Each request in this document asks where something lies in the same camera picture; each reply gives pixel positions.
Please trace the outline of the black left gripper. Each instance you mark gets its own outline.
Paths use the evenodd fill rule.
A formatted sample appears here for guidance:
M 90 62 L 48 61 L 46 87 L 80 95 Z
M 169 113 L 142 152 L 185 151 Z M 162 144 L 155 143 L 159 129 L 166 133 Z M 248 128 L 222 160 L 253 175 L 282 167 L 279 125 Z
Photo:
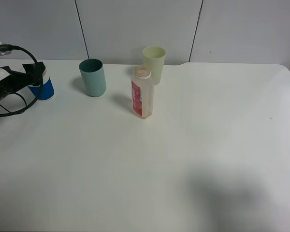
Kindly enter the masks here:
M 8 66 L 0 67 L 10 74 L 0 81 L 0 101 L 26 86 L 42 86 L 44 84 L 45 65 L 43 62 L 23 64 L 22 66 L 25 72 L 12 71 Z

